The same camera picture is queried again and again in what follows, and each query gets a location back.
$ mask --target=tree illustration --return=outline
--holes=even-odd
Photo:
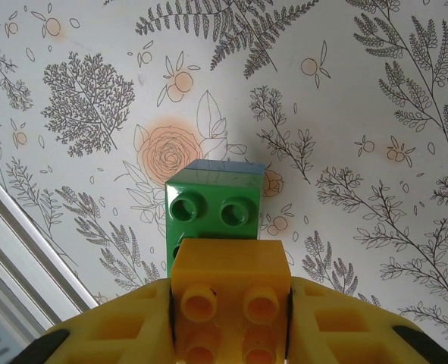
[[[359,277],[355,275],[352,263],[346,265],[341,258],[332,260],[333,250],[330,242],[327,242],[325,252],[324,244],[317,231],[313,237],[306,238],[305,247],[309,255],[302,260],[302,267],[309,277],[321,284],[327,281],[336,292],[353,296],[359,285]],[[357,293],[357,295],[362,301],[381,306],[378,298],[374,295],[371,296],[371,300],[361,293]]]
[[[81,61],[70,52],[68,64],[49,64],[43,82],[50,86],[52,97],[42,115],[50,118],[46,127],[62,144],[72,143],[68,155],[82,157],[94,150],[111,147],[115,130],[121,130],[134,100],[133,81],[125,81],[102,56],[86,55]]]
[[[174,6],[170,2],[164,7],[156,5],[156,14],[149,8],[148,16],[140,17],[136,23],[136,32],[139,35],[154,33],[155,29],[161,30],[162,25],[170,29],[174,22],[178,30],[183,28],[189,33],[192,27],[196,36],[203,33],[205,39],[211,34],[218,44],[210,69],[214,70],[227,55],[248,50],[244,76],[249,78],[269,64],[277,71],[268,50],[273,48],[286,27],[310,11],[318,1],[269,11],[269,5],[274,5],[273,0],[222,0],[223,4],[221,0],[185,0],[184,5],[175,0]]]
[[[6,59],[0,49],[0,87],[6,92],[6,96],[10,100],[10,106],[15,109],[26,111],[33,106],[30,98],[30,90],[25,86],[22,80],[12,81],[8,74],[15,72],[17,65]]]
[[[362,13],[355,17],[360,33],[354,34],[363,44],[366,52],[380,58],[393,58],[386,62],[387,79],[379,79],[384,94],[400,109],[396,119],[407,127],[421,132],[426,125],[436,124],[443,134],[448,148],[448,26],[441,24],[442,36],[438,41],[435,22],[430,19],[422,24],[411,16],[415,32],[409,36],[401,34],[396,27],[393,14],[399,11],[398,0],[346,0],[352,6],[362,9],[374,17]],[[404,73],[400,62],[412,62],[417,73],[410,77]],[[447,86],[447,92],[441,88]]]
[[[102,246],[102,258],[99,261],[116,277],[114,282],[118,286],[125,290],[135,290],[160,278],[155,263],[148,265],[141,260],[138,240],[131,227],[117,227],[110,221],[111,231],[108,233],[100,224],[101,211],[92,196],[88,193],[75,193],[68,186],[55,191],[66,202],[64,207],[77,215],[74,219],[78,225],[77,232],[89,243]],[[141,275],[141,268],[146,277]]]
[[[390,188],[379,181],[377,186],[371,187],[371,196],[365,198],[357,191],[362,181],[360,174],[354,174],[348,168],[327,168],[316,183],[321,188],[318,200],[323,204],[341,206],[348,213],[365,210],[363,219],[376,223],[373,230],[357,228],[359,235],[354,239],[366,245],[367,249],[393,246],[397,253],[408,250],[403,253],[404,259],[391,256],[389,262],[381,265],[381,278],[389,280],[409,276],[414,283],[425,286],[429,294],[441,297],[444,306],[428,306],[419,301],[399,311],[401,315],[412,315],[414,320],[431,320],[442,326],[448,340],[448,263],[445,260],[448,221],[445,218],[433,221],[433,227],[424,234],[424,238],[416,239],[409,226],[400,224],[406,214],[399,208],[402,201],[388,193]]]
[[[271,155],[276,154],[280,161],[285,158],[291,159],[291,168],[297,169],[304,180],[311,184],[306,175],[306,172],[313,168],[308,158],[313,153],[315,142],[309,135],[309,130],[304,132],[301,129],[293,135],[297,138],[296,142],[290,142],[291,132],[289,130],[283,131],[283,125],[286,122],[286,114],[281,110],[283,108],[281,99],[283,95],[277,89],[271,89],[267,86],[258,87],[251,91],[250,108],[254,112],[254,118],[257,121],[267,119],[272,124],[272,129],[267,131],[262,129],[257,136],[261,138],[262,142],[268,143],[268,149],[271,150]]]

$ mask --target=green lego stud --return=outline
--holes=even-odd
[[[204,209],[205,200],[196,193],[182,193],[170,204],[170,214],[179,222],[192,222]]]

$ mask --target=white wallpaper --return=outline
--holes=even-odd
[[[265,163],[292,273],[448,350],[448,1],[0,2],[0,183],[99,302],[166,276],[195,158]]]

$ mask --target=yellow plastic toy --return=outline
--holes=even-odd
[[[51,328],[12,364],[448,364],[406,318],[291,277],[279,240],[185,239],[161,279]]]

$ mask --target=orange flower illustration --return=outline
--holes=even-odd
[[[265,179],[264,179],[264,196],[272,197],[281,193],[283,190],[283,178],[280,174],[277,174],[274,171],[266,169],[265,171]]]
[[[203,153],[195,136],[179,127],[157,127],[138,151],[138,164],[148,178],[161,186]]]

